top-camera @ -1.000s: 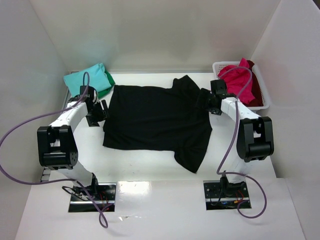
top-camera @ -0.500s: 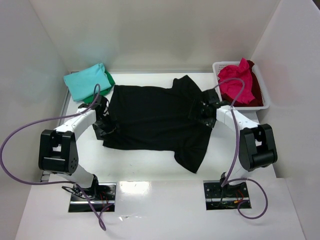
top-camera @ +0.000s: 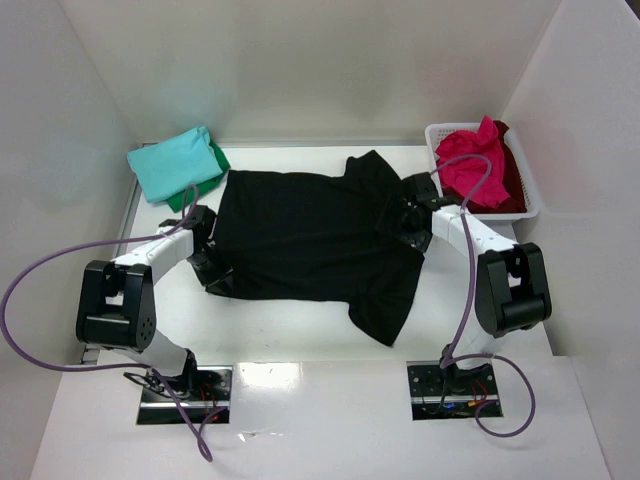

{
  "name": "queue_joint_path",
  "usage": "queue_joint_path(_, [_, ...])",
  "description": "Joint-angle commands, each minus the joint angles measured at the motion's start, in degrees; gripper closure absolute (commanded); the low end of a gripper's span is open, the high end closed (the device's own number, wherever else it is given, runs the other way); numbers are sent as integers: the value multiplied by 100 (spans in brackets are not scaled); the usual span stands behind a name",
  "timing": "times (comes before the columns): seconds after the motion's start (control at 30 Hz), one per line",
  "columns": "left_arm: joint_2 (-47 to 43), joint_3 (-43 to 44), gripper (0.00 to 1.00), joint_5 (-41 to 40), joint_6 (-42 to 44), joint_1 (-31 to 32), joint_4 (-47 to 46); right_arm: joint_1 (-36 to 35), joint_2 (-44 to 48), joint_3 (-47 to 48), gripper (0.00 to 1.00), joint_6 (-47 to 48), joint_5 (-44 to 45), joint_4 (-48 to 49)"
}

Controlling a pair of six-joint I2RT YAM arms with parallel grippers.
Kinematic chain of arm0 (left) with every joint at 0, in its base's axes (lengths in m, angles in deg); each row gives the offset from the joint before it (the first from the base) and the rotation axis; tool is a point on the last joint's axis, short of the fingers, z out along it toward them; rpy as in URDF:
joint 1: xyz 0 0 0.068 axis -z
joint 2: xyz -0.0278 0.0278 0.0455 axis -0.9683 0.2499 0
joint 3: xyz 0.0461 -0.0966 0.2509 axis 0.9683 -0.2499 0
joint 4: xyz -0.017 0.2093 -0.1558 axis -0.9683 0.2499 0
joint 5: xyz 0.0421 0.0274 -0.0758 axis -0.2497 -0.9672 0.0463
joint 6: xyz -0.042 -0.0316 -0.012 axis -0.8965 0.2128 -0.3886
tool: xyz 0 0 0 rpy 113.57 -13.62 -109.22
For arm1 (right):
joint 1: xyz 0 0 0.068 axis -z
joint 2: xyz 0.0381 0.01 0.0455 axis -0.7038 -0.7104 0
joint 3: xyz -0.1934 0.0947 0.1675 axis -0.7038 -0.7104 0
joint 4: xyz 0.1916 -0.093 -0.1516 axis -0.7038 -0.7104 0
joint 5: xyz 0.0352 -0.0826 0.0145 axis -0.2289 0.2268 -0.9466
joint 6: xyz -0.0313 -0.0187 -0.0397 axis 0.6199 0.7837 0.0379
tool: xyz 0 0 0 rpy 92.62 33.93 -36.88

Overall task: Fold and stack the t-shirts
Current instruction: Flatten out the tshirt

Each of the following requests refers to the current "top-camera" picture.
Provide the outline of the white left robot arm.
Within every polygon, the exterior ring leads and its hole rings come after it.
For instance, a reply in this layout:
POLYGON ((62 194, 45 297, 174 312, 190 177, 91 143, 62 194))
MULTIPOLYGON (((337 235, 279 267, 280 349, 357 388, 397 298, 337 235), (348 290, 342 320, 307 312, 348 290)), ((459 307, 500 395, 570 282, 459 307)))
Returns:
POLYGON ((179 392, 204 382, 195 354, 169 340, 157 327, 154 286, 186 261, 210 294, 232 292, 230 268, 216 258, 216 213, 197 206, 182 222, 167 220, 159 238, 109 262, 95 260, 85 270, 76 321, 78 340, 156 370, 179 392))

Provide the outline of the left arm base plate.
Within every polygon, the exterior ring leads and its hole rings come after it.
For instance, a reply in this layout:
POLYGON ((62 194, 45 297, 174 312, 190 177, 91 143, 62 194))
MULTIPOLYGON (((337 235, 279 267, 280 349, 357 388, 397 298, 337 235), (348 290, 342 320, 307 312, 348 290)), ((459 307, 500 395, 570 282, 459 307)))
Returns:
MULTIPOLYGON (((228 424, 232 391, 233 367, 201 366, 198 368, 200 384, 194 390, 177 391, 182 408, 189 419, 199 425, 208 415, 217 411, 210 420, 214 424, 228 424)), ((183 424, 175 403, 160 381, 151 374, 127 374, 128 379, 142 387, 136 424, 183 424)))

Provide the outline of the black t shirt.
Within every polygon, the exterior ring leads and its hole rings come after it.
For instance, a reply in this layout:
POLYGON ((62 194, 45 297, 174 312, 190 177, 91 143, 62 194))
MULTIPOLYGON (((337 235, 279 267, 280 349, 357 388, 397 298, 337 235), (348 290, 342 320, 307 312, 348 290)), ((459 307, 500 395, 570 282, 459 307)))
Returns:
POLYGON ((375 151, 339 177, 229 172, 206 289, 243 300, 344 302, 353 324, 392 346, 411 310, 422 253, 376 228, 402 181, 375 151))

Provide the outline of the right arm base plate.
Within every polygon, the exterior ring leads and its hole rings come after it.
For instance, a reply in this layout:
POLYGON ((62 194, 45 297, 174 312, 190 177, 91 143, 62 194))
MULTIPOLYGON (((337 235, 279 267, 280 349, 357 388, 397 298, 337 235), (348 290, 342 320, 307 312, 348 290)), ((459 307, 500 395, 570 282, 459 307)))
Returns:
POLYGON ((407 378, 414 421, 502 417, 493 368, 456 365, 441 369, 438 362, 408 362, 407 378))

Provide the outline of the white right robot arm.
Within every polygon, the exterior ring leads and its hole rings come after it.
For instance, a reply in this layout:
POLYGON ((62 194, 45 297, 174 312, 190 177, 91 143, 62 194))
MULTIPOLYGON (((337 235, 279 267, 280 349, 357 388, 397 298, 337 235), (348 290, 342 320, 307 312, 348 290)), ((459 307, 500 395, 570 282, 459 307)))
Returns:
POLYGON ((552 302, 542 250, 518 244, 478 220, 451 196, 442 197, 427 173, 402 181, 386 201, 376 230, 424 254, 437 238, 469 260, 463 325, 444 347, 448 383, 496 357, 504 337, 548 319, 552 302))

